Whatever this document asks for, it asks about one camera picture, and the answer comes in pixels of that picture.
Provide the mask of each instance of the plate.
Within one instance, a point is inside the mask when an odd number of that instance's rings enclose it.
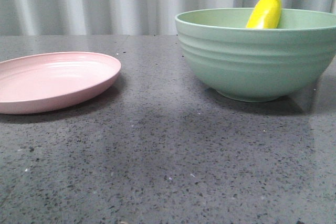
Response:
[[[31,114],[87,101],[113,85],[118,59],[94,52],[53,52],[0,62],[0,113]]]

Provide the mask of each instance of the bowl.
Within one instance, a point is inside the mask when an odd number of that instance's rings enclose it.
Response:
[[[283,9],[277,29],[245,28],[253,8],[175,16],[187,64],[218,93],[271,101],[318,79],[336,54],[336,15]]]

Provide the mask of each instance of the speckled granite surface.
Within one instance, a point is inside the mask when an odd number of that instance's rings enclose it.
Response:
[[[200,83],[176,36],[0,37],[0,60],[122,63],[85,103],[0,115],[0,223],[336,223],[336,62],[267,103]]]

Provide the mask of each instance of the yellow banana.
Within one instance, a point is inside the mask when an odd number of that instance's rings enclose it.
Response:
[[[277,28],[281,15],[281,0],[259,0],[246,28]]]

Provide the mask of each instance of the countertop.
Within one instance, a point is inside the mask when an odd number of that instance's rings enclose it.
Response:
[[[93,51],[103,94],[0,114],[0,223],[336,223],[336,62],[266,103],[225,98],[177,36],[3,36],[0,60]]]

